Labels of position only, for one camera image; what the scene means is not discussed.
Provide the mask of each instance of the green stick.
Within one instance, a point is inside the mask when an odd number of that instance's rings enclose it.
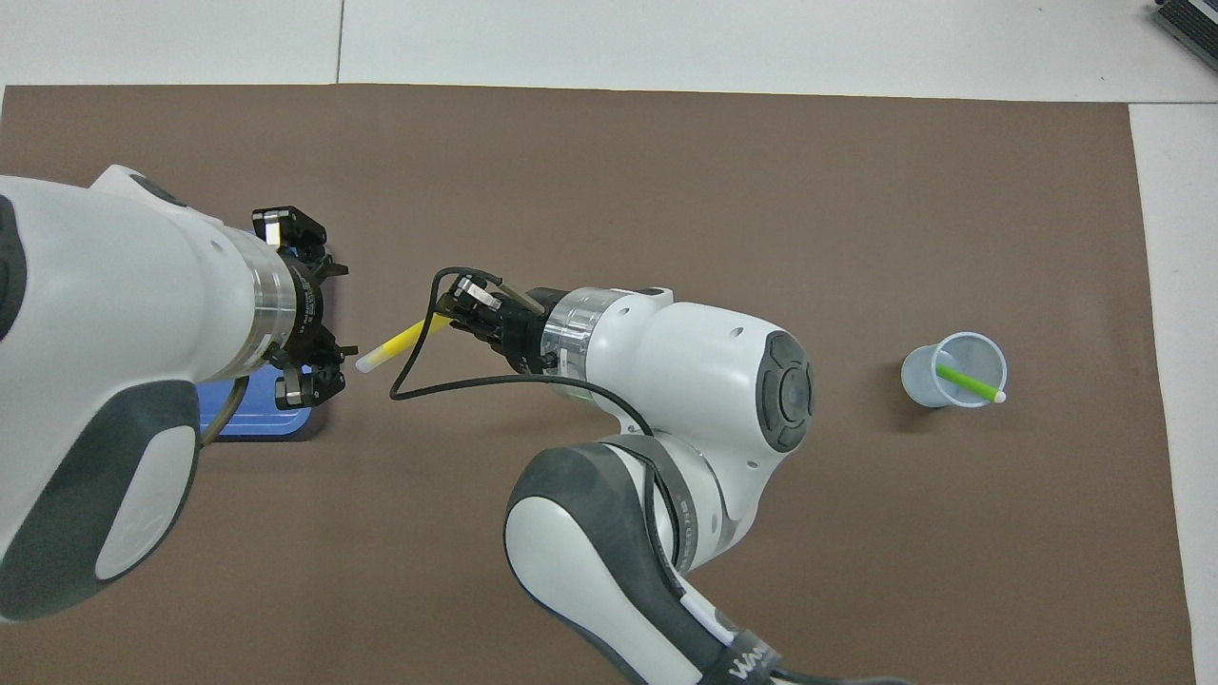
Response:
[[[987,385],[971,375],[965,375],[954,368],[945,367],[943,364],[934,364],[934,373],[938,374],[939,378],[949,383],[955,383],[965,390],[976,392],[995,405],[1001,405],[1006,401],[1006,392],[994,388],[993,385]]]

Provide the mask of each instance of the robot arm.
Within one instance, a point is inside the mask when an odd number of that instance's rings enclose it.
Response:
[[[255,224],[273,244],[118,166],[89,189],[0,177],[0,620],[151,553],[195,470],[196,383],[270,361],[281,408],[342,389],[319,283],[345,267],[294,207]]]
[[[521,474],[504,524],[521,586],[632,683],[843,683],[780,669],[777,652],[683,578],[744,536],[766,481],[806,435],[812,373],[798,341],[665,289],[520,296],[490,285],[458,277],[435,311],[518,372],[581,382],[558,388],[622,427],[547,450]]]

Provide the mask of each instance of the blue plastic container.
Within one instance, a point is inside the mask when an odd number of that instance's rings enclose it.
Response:
[[[292,440],[301,439],[304,427],[313,418],[313,410],[279,411],[275,408],[278,368],[264,366],[250,375],[250,386],[233,419],[220,431],[220,440]],[[196,385],[199,390],[200,431],[219,413],[233,389],[231,380]]]

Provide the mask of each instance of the clear plastic cup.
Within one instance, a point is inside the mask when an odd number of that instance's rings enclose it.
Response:
[[[901,385],[905,386],[905,392],[923,407],[955,405],[974,410],[990,403],[972,390],[939,378],[935,373],[937,364],[971,375],[999,390],[1006,388],[1006,357],[1002,356],[1002,350],[980,333],[954,333],[937,345],[914,350],[901,364]]]

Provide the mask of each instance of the brown mat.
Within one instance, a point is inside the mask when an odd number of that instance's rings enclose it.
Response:
[[[412,87],[9,88],[0,172],[143,171],[203,212],[295,204],[351,266],[364,350],[432,272],[667,285],[777,322],[815,428],[692,580],[812,673],[1192,681],[1127,111]],[[918,345],[976,329],[1011,400],[931,412]],[[502,373],[445,335],[414,384]],[[540,388],[390,402],[351,372],[313,441],[206,450],[129,578],[6,628],[6,683],[620,683],[503,557],[508,492],[614,423]]]

